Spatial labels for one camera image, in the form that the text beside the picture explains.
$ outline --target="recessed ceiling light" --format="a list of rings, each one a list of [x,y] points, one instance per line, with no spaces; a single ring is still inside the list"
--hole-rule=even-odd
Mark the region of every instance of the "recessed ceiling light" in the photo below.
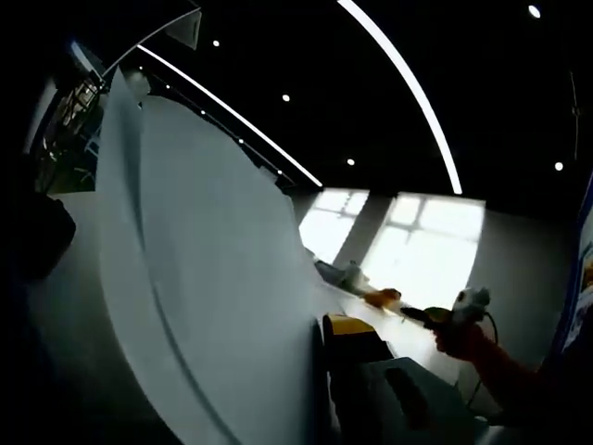
[[[196,82],[194,79],[192,79],[191,77],[189,77],[187,74],[185,74],[183,71],[181,71],[176,66],[172,65],[171,63],[169,63],[163,57],[156,55],[155,53],[153,53],[149,49],[143,47],[141,44],[139,44],[137,46],[137,48],[140,51],[144,51],[146,54],[148,54],[149,56],[151,56],[154,60],[158,60],[160,63],[162,63],[163,65],[165,65],[170,70],[175,71],[177,74],[179,74],[185,80],[187,80],[190,84],[192,84],[195,88],[197,88],[198,90],[200,90],[202,93],[204,93],[205,95],[207,95],[210,99],[212,99],[214,102],[216,102],[221,107],[223,107],[224,109],[226,109],[238,121],[242,122],[245,125],[245,127],[247,127],[249,130],[251,130],[253,133],[257,134],[261,139],[263,139],[264,141],[266,141],[274,150],[276,150],[278,153],[280,153],[288,162],[290,162],[291,164],[293,164],[301,173],[303,173],[305,176],[307,176],[315,185],[317,185],[318,187],[323,187],[322,182],[319,179],[317,179],[315,176],[313,176],[307,169],[305,169],[305,167],[303,167],[302,165],[300,165],[292,156],[290,156],[288,153],[286,153],[284,150],[282,150],[282,148],[278,144],[276,144],[268,136],[266,136],[264,133],[262,133],[261,130],[259,128],[257,128],[253,123],[251,123],[250,121],[248,121],[247,119],[245,119],[243,116],[241,116],[239,113],[237,113],[234,109],[232,109],[227,104],[225,104],[224,102],[222,102],[222,100],[218,99],[215,95],[213,95],[207,88],[205,88],[204,86],[202,86],[201,84],[199,84],[198,82]]]
[[[460,177],[457,174],[457,169],[455,168],[455,162],[453,161],[453,156],[451,155],[451,150],[448,147],[447,139],[445,138],[445,134],[443,133],[443,129],[441,128],[438,119],[436,118],[435,111],[433,110],[430,102],[428,101],[428,97],[424,93],[423,88],[418,83],[416,76],[411,71],[410,67],[404,60],[404,58],[399,54],[396,48],[393,46],[391,41],[387,38],[387,36],[381,31],[381,29],[376,25],[374,21],[371,20],[369,16],[365,14],[365,12],[360,9],[352,0],[338,0],[337,2],[341,7],[343,7],[346,11],[350,13],[350,15],[368,32],[374,41],[381,46],[381,49],[385,52],[385,54],[389,57],[391,62],[396,66],[399,74],[401,77],[404,78],[406,84],[411,90],[411,93],[416,98],[416,102],[420,106],[421,110],[424,113],[424,117],[428,122],[430,129],[433,132],[433,135],[436,140],[436,144],[438,145],[438,149],[441,152],[441,156],[443,157],[443,161],[445,162],[445,167],[447,168],[448,179],[451,181],[451,186],[453,187],[453,192],[456,195],[461,194],[461,183]]]
[[[529,9],[529,14],[534,16],[536,19],[539,19],[541,17],[541,13],[539,12],[539,9],[537,9],[537,6],[529,5],[528,9]]]

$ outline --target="curved light strip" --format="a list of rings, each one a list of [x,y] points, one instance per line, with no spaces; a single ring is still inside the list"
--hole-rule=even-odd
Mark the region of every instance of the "curved light strip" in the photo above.
[[[424,117],[428,121],[430,129],[433,131],[436,144],[438,145],[438,148],[441,151],[441,156],[445,161],[445,167],[447,167],[448,178],[451,181],[451,185],[453,186],[453,192],[455,192],[456,195],[460,195],[460,178],[457,174],[457,170],[455,169],[455,163],[453,162],[451,150],[447,144],[447,139],[445,139],[445,134],[438,123],[435,112],[430,106],[430,102],[428,101],[424,90],[416,80],[416,76],[414,76],[413,72],[411,72],[410,67],[404,58],[399,54],[383,31],[379,29],[374,21],[372,21],[362,9],[352,2],[352,0],[338,0],[337,3],[339,3],[340,6],[346,11],[348,11],[350,15],[356,19],[357,22],[360,23],[360,25],[362,25],[362,27],[371,35],[375,42],[381,46],[381,48],[396,66],[399,74],[401,74],[401,77],[403,77],[404,81],[406,81],[408,84],[408,87],[411,89],[411,92],[416,98],[418,105],[420,105],[420,108],[423,110]]]
[[[245,127],[247,127],[249,130],[251,130],[253,133],[257,134],[260,138],[262,138],[264,141],[266,141],[268,144],[270,144],[270,146],[276,150],[278,153],[280,153],[282,156],[284,156],[286,158],[286,160],[288,160],[288,162],[290,162],[291,164],[293,164],[297,169],[299,169],[305,176],[307,176],[315,185],[317,185],[318,187],[323,187],[323,184],[321,183],[321,181],[319,179],[317,179],[315,176],[313,176],[307,169],[305,169],[305,167],[303,167],[302,165],[300,165],[298,162],[295,161],[295,159],[290,156],[288,153],[286,153],[284,150],[282,150],[280,148],[280,146],[278,146],[278,144],[276,144],[274,141],[272,141],[268,136],[266,136],[264,133],[262,133],[255,125],[253,125],[250,121],[248,121],[247,119],[245,119],[243,116],[241,116],[239,113],[237,113],[234,109],[232,109],[231,107],[229,107],[228,105],[226,105],[224,102],[222,102],[220,99],[218,99],[215,95],[213,95],[209,90],[207,90],[204,86],[200,85],[198,82],[196,82],[194,79],[192,79],[191,77],[189,77],[187,74],[185,74],[183,71],[181,71],[179,68],[175,67],[174,65],[170,64],[167,60],[165,60],[163,57],[156,55],[155,53],[153,53],[152,51],[150,51],[147,48],[144,48],[141,44],[138,45],[138,49],[144,51],[145,53],[147,53],[149,56],[151,56],[152,58],[158,60],[160,63],[162,63],[163,65],[165,65],[167,68],[175,71],[177,74],[179,74],[180,76],[182,76],[185,80],[187,80],[190,84],[192,84],[195,88],[197,88],[198,90],[200,90],[202,93],[204,93],[205,95],[207,95],[210,99],[212,99],[214,102],[216,102],[217,104],[219,104],[221,107],[223,107],[224,109],[226,109],[229,113],[231,113],[233,116],[235,116],[239,121],[241,121]]]

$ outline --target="person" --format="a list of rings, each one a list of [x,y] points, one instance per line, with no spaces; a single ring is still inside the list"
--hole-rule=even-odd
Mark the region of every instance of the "person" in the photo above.
[[[435,332],[436,347],[470,362],[514,426],[568,422],[584,426],[593,414],[593,307],[578,337],[553,362],[526,369],[488,338],[478,324]]]

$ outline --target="hand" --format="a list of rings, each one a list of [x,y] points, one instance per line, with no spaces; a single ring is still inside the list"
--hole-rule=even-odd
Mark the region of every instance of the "hand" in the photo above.
[[[437,350],[466,362],[472,362],[484,342],[489,341],[477,324],[448,326],[433,332]]]

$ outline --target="bright window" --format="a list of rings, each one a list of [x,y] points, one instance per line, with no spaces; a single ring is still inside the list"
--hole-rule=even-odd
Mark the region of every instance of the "bright window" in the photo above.
[[[353,190],[323,191],[299,226],[305,247],[332,264],[368,195]]]
[[[400,194],[362,271],[411,305],[450,308],[467,285],[483,220],[483,202]]]

